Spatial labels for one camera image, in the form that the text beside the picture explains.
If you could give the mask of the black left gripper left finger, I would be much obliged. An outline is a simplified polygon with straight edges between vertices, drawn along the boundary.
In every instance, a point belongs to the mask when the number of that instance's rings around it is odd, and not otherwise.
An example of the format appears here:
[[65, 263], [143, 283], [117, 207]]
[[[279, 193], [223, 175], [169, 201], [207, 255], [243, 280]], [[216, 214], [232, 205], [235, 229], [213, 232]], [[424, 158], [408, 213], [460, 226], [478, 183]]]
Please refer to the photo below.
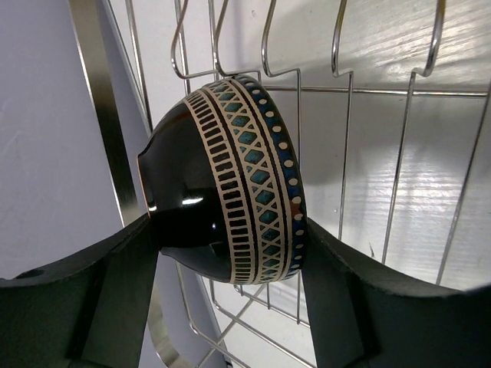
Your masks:
[[3, 367], [137, 367], [157, 266], [147, 215], [1, 281]]

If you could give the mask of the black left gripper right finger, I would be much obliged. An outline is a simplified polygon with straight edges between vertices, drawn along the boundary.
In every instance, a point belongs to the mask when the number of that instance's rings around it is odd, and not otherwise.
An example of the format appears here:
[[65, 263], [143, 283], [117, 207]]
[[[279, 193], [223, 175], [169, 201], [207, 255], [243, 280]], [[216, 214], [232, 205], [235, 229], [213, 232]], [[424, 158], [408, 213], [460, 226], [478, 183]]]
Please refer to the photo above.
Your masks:
[[490, 289], [395, 271], [308, 223], [302, 269], [319, 367], [488, 367]]

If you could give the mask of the red striped beige bowl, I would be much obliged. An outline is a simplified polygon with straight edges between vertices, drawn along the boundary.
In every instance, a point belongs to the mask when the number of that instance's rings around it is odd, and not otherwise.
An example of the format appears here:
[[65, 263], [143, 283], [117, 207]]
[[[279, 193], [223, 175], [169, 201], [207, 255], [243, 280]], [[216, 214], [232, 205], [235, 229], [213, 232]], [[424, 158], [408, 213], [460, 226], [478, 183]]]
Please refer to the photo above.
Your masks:
[[239, 74], [184, 97], [137, 165], [163, 255], [229, 284], [283, 281], [301, 269], [301, 173], [284, 120], [256, 79]]

